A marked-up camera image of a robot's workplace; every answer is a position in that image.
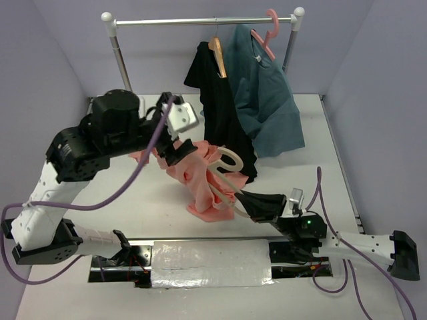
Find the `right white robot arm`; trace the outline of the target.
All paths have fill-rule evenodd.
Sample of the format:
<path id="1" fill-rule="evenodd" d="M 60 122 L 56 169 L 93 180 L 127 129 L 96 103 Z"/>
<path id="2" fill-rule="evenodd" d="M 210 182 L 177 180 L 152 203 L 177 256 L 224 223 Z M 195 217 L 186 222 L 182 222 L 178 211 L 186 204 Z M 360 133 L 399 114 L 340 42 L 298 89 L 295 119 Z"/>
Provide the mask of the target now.
<path id="1" fill-rule="evenodd" d="M 393 231 L 391 235 L 332 232 L 321 215 L 303 209 L 301 189 L 293 189 L 289 197 L 241 191 L 236 199 L 253 222 L 267 223 L 283 237 L 270 247 L 274 263 L 369 257 L 392 277 L 420 280 L 417 246 L 403 231 Z"/>

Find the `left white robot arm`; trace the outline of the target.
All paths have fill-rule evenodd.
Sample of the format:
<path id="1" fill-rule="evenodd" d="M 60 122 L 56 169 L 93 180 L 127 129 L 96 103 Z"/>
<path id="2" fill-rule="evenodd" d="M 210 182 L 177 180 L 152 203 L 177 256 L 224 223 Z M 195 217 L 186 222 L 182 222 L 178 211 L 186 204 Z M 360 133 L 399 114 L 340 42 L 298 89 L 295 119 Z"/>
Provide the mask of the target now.
<path id="1" fill-rule="evenodd" d="M 118 230 L 96 231 L 65 218 L 77 209 L 74 199 L 114 157 L 136 151 L 157 151 L 168 165 L 195 151 L 190 140 L 178 144 L 180 133 L 199 123 L 193 107 L 179 95 L 162 93 L 144 116 L 139 97 L 114 89 L 92 102 L 92 110 L 76 127 L 60 131 L 47 152 L 40 179 L 21 213 L 2 222 L 6 238 L 15 242 L 19 265 L 52 265 L 72 255 L 96 255 L 124 265 L 131 245 Z"/>

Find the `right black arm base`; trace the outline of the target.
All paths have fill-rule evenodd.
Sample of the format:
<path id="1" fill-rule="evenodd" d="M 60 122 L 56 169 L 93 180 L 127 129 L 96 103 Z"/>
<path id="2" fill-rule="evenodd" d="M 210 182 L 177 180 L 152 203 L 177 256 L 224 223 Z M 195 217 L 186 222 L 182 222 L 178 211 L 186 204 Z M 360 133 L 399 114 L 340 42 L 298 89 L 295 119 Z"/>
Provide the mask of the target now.
<path id="1" fill-rule="evenodd" d="M 298 253 L 287 241 L 269 242 L 272 279 L 296 279 L 331 277 L 332 270 L 327 257 L 311 257 Z"/>

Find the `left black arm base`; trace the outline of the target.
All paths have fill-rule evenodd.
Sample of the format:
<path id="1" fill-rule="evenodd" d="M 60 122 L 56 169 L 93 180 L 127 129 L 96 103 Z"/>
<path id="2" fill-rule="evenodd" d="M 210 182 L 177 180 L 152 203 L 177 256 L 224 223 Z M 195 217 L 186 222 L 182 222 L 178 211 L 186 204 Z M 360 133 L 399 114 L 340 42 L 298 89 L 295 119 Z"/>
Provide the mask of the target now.
<path id="1" fill-rule="evenodd" d="M 89 283 L 133 283 L 136 288 L 151 288 L 151 260 L 153 243 L 130 241 L 118 230 L 120 250 L 110 259 L 93 256 L 89 269 Z"/>

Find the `salmon pink t shirt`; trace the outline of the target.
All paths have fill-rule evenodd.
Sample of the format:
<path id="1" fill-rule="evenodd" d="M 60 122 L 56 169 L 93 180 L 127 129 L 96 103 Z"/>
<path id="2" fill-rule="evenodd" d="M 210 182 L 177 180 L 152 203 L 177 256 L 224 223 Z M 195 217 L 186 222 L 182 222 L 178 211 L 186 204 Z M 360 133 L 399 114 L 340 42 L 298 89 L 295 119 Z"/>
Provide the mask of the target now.
<path id="1" fill-rule="evenodd" d="M 243 161 L 225 147 L 211 145 L 207 141 L 193 144 L 197 151 L 171 167 L 156 151 L 151 152 L 159 167 L 192 194 L 193 201 L 187 205 L 187 210 L 208 223 L 232 220 L 236 214 L 248 218 L 246 212 L 236 207 L 235 196 L 248 180 L 240 173 Z"/>

